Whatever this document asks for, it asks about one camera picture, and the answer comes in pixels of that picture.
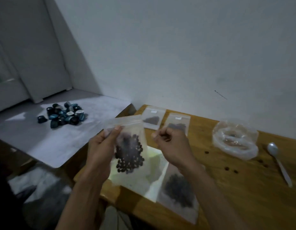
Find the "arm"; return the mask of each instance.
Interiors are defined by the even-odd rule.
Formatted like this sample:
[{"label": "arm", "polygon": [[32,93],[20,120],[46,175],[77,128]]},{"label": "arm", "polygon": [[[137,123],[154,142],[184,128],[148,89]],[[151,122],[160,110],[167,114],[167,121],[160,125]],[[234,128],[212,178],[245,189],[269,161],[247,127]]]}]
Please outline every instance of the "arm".
[{"label": "arm", "polygon": [[212,229],[249,229],[213,179],[197,162],[184,132],[165,127],[153,133],[152,137],[164,157],[176,166],[191,184]]},{"label": "arm", "polygon": [[86,168],[71,192],[56,230],[96,229],[99,195],[110,175],[110,162],[120,130],[116,127],[107,139],[104,132],[90,139]]}]

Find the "ziplock bag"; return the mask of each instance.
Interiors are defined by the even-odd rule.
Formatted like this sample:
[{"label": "ziplock bag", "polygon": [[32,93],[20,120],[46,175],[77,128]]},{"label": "ziplock bag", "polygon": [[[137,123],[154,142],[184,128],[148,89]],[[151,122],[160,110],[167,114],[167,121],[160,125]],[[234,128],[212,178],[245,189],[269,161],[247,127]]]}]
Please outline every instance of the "ziplock bag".
[{"label": "ziplock bag", "polygon": [[150,175],[151,168],[141,116],[133,115],[106,121],[104,135],[107,137],[117,125],[123,129],[116,139],[110,176],[114,185],[122,185],[125,180],[137,180]]},{"label": "ziplock bag", "polygon": [[146,107],[146,109],[142,113],[144,128],[158,130],[165,113],[166,109],[163,108],[158,108],[155,106]]},{"label": "ziplock bag", "polygon": [[191,185],[176,166],[168,165],[157,202],[192,224],[196,224],[199,204]]},{"label": "ziplock bag", "polygon": [[164,126],[173,129],[179,129],[184,131],[185,135],[188,134],[188,126],[191,117],[188,115],[182,115],[178,113],[170,113],[167,117]]},{"label": "ziplock bag", "polygon": [[240,120],[222,120],[213,131],[213,144],[223,152],[242,160],[249,160],[258,155],[256,141],[259,133]]}]

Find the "hand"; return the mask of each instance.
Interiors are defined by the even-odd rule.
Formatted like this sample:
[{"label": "hand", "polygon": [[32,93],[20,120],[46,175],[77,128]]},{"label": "hand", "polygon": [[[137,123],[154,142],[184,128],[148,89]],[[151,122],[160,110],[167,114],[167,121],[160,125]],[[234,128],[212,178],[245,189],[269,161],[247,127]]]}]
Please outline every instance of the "hand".
[{"label": "hand", "polygon": [[111,167],[110,163],[114,155],[114,145],[121,127],[115,127],[107,138],[104,131],[89,140],[86,169],[87,176],[95,176],[102,183],[108,179]]},{"label": "hand", "polygon": [[151,137],[158,144],[165,159],[181,172],[191,163],[196,162],[188,138],[183,131],[163,127],[152,133]]}]

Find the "wooden tabletop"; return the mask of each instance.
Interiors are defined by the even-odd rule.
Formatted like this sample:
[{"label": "wooden tabletop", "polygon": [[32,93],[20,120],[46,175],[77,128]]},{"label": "wooden tabletop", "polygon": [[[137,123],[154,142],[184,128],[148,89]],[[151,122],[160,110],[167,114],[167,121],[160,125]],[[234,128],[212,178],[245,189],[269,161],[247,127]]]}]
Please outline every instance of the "wooden tabletop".
[{"label": "wooden tabletop", "polygon": [[[135,114],[141,114],[145,108],[143,105]],[[162,124],[170,112],[175,111],[167,110]],[[296,229],[296,140],[260,131],[259,155],[242,161],[212,145],[212,129],[217,121],[190,116],[188,139],[195,157],[206,166],[207,173],[242,218],[254,229]],[[145,131],[148,145],[157,147],[150,138],[153,130]],[[265,151],[270,142],[281,150],[279,159],[292,179],[293,188],[287,186],[277,164]],[[75,181],[82,171],[75,176]],[[110,181],[104,183],[101,196],[158,229],[209,229],[202,209],[197,224],[192,225],[158,203],[124,187],[112,187]]]}]

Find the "mark on wall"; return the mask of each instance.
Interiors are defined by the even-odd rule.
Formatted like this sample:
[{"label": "mark on wall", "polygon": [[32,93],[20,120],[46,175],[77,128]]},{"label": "mark on wall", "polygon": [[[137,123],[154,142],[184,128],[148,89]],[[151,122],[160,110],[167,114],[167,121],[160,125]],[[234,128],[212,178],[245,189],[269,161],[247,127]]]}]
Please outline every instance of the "mark on wall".
[{"label": "mark on wall", "polygon": [[[215,92],[216,93],[218,93],[220,96],[222,96],[219,92],[217,92],[216,90],[215,90]],[[224,96],[222,96],[225,100],[228,100],[228,99],[226,99]]]}]

